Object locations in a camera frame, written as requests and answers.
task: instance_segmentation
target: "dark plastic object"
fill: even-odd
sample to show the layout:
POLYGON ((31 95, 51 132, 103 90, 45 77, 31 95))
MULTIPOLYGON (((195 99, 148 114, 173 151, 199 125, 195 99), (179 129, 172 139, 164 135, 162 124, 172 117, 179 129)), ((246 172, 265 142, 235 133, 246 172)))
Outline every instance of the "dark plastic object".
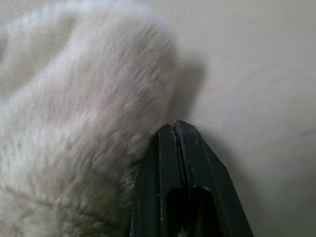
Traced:
POLYGON ((183 121, 155 135, 136 178, 130 237, 252 237, 226 167, 183 121))

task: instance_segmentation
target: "white fur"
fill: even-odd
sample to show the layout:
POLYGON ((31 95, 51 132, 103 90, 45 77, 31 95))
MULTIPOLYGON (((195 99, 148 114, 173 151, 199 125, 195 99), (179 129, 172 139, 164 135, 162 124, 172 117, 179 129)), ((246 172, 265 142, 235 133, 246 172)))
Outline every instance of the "white fur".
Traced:
POLYGON ((54 6, 59 17, 46 9, 7 26, 1 237, 122 236, 132 165, 164 123, 177 59, 170 27, 138 6, 82 4, 68 6, 81 17, 54 6))

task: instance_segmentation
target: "dark green object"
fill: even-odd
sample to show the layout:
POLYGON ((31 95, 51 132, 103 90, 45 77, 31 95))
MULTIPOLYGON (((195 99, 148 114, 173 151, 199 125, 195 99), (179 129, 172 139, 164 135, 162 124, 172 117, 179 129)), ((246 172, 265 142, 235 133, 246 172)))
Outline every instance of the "dark green object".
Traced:
POLYGON ((162 127, 136 178, 130 237, 252 237, 226 167, 183 121, 162 127))

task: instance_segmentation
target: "fur texture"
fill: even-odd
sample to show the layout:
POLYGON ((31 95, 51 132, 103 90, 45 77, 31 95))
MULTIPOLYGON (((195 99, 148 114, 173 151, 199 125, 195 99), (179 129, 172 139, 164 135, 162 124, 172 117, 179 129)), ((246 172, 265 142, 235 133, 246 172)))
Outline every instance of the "fur texture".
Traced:
POLYGON ((73 12, 7 27, 1 237, 124 235, 131 173, 164 123, 177 53, 170 27, 143 8, 99 7, 54 6, 73 12))

